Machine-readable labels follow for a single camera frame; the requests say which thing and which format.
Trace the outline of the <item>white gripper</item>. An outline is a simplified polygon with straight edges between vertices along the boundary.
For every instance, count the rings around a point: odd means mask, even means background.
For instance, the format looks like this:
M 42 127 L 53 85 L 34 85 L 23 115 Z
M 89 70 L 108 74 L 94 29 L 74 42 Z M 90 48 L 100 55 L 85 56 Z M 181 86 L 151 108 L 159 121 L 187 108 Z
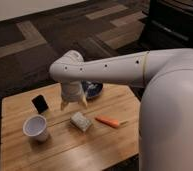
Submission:
M 84 96 L 82 84 L 80 82 L 70 82 L 61 84 L 61 101 L 60 109 L 63 111 L 69 102 L 79 102 L 83 107 L 87 108 L 88 103 Z

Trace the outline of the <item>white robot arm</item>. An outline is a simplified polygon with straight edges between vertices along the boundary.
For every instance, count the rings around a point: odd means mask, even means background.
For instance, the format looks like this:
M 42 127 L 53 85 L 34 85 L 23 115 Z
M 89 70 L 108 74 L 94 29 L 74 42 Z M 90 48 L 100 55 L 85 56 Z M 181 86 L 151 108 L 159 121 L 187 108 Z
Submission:
M 149 50 L 86 62 L 70 50 L 50 65 L 63 101 L 83 81 L 144 90 L 139 111 L 139 171 L 193 171 L 193 48 Z

